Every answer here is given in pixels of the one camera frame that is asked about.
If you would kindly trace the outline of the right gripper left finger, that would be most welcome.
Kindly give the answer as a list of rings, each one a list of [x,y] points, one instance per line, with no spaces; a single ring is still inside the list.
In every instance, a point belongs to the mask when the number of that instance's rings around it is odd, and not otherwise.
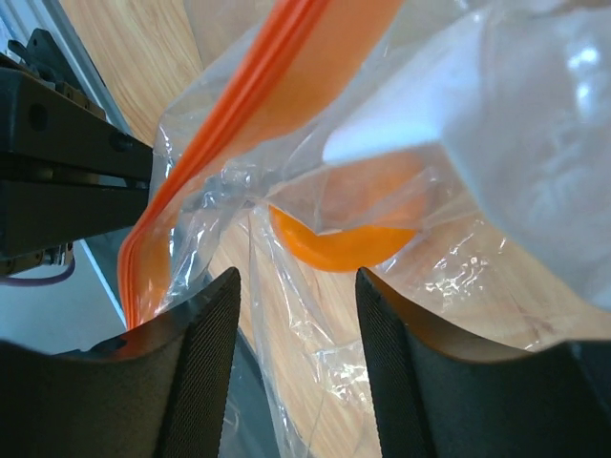
[[[5,457],[214,457],[237,338],[241,276],[87,351],[1,344]]]

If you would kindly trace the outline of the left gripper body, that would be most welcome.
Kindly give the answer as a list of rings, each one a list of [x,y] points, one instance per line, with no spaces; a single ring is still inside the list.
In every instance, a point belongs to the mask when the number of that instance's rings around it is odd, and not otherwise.
[[[1,177],[46,181],[110,174],[105,113],[34,77],[1,70]]]

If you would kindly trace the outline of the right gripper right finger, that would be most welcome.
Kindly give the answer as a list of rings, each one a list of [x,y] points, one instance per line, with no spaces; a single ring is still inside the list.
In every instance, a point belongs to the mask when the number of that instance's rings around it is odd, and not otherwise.
[[[609,342],[529,352],[487,340],[366,268],[355,295],[384,456],[609,455]]]

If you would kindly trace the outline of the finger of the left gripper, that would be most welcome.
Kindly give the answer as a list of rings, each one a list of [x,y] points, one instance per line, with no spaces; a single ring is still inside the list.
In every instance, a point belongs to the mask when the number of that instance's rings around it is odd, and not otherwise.
[[[146,189],[1,182],[1,257],[15,258],[134,225]]]
[[[147,145],[31,78],[13,83],[13,150],[112,177],[151,175]]]

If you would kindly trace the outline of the fake orange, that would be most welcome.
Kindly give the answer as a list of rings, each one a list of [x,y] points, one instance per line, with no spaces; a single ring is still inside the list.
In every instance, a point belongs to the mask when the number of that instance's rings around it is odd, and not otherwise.
[[[414,153],[327,169],[284,203],[268,206],[282,245],[327,272],[372,267],[411,242],[425,216],[428,177]]]

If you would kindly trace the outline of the clear zip bag orange seal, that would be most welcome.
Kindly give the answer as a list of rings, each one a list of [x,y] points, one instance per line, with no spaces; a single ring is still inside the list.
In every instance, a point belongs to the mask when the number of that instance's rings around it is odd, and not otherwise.
[[[283,457],[386,457],[357,314],[366,268],[484,339],[610,344],[606,1],[250,1],[194,15],[240,38],[163,114],[150,202],[118,274],[136,326],[195,294],[236,242]],[[315,269],[268,206],[312,177],[414,153],[415,238],[372,267]]]

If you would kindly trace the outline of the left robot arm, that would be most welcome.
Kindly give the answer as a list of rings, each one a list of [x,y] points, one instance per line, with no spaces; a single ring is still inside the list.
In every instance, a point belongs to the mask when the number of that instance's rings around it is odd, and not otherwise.
[[[48,31],[1,58],[1,257],[46,249],[136,223],[152,149],[108,122],[85,95]]]

